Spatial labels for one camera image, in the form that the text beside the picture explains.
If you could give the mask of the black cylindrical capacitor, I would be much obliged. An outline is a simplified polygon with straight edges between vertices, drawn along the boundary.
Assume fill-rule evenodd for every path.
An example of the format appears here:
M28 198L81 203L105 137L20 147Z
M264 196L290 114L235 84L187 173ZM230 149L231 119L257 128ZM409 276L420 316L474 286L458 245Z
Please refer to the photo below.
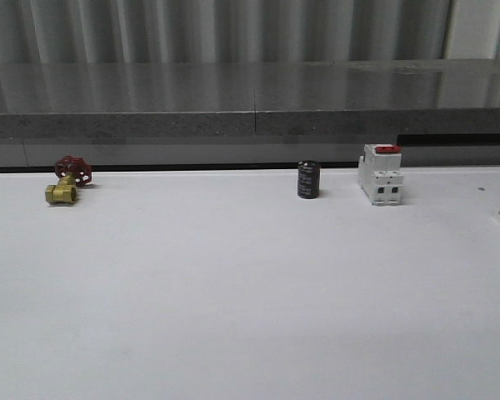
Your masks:
M314 199L320 194L320 164L313 160L297 164L297 195L302 199Z

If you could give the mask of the grey stone countertop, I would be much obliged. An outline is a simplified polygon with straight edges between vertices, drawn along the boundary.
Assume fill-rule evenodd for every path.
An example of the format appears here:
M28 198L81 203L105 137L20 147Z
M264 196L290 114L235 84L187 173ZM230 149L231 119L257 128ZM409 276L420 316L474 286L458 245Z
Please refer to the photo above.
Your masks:
M500 144L500 61L0 64L0 140Z

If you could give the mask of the brass valve red handwheel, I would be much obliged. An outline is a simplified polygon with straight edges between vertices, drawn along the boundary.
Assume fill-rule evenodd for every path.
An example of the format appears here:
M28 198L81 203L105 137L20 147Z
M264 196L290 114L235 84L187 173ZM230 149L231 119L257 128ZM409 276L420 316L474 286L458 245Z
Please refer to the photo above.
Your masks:
M75 204L78 189L87 186L93 179L93 169L81 157L65 156L55 162L54 173L57 184L45 189L45 200L50 205Z

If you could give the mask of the white circuit breaker red switch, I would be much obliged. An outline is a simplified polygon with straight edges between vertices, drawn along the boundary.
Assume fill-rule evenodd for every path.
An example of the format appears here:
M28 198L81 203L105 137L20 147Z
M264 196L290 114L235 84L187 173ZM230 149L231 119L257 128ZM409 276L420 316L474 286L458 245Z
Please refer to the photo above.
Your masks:
M404 176L401 148L392 144L365 144L358 159L357 182L373 206L401 204Z

